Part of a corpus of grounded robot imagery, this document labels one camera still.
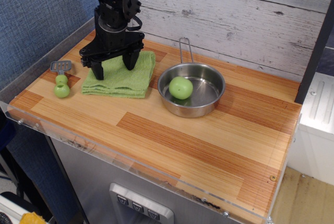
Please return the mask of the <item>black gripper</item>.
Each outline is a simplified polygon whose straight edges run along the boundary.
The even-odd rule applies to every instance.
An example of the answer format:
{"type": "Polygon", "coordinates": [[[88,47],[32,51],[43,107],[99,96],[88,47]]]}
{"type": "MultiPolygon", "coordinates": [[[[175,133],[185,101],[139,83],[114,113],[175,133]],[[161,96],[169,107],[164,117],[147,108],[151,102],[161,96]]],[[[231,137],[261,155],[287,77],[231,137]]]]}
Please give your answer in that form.
{"type": "Polygon", "coordinates": [[[135,68],[139,53],[144,48],[145,35],[138,31],[128,31],[127,24],[120,28],[109,27],[99,15],[94,16],[96,29],[95,38],[79,51],[81,63],[91,65],[91,70],[97,80],[104,79],[102,62],[122,56],[128,70],[135,68]]]}

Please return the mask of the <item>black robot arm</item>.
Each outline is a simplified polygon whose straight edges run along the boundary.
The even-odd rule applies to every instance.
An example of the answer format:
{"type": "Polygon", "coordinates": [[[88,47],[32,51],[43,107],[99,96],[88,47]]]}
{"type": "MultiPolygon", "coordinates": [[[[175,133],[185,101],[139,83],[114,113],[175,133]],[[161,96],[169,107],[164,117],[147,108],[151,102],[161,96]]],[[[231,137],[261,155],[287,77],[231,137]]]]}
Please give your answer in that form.
{"type": "Polygon", "coordinates": [[[143,49],[145,35],[139,0],[98,0],[94,10],[96,36],[79,52],[83,66],[90,68],[96,79],[103,80],[102,62],[121,56],[125,67],[132,70],[143,49]]]}

